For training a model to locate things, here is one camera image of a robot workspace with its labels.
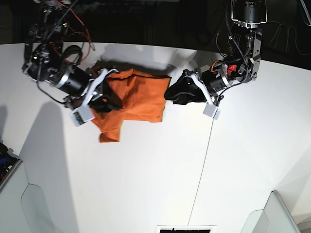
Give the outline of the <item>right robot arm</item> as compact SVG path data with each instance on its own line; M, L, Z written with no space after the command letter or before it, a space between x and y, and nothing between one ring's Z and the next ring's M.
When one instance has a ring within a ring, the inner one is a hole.
M37 86L47 82L66 93L67 96L58 103L71 110L81 107L83 103L97 112L119 110L122 101L108 83L105 80L95 83L104 68L82 70L79 65L88 57L83 54L83 46L63 48L65 39L77 34L86 39L89 51L95 49L85 24L81 25L82 32L68 32L71 26L67 14L77 17L74 5L61 0L41 1L39 21L31 26L25 40L22 72L32 78Z

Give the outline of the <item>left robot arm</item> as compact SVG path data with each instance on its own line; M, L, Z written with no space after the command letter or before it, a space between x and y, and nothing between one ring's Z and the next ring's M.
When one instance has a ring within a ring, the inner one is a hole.
M165 100L186 105L191 102L211 100L219 106L225 91L254 81L260 65L262 29L267 22L267 6L264 0L232 0L225 10L225 24L228 30L228 52L219 54L209 70L190 71L185 69L180 78L170 86Z

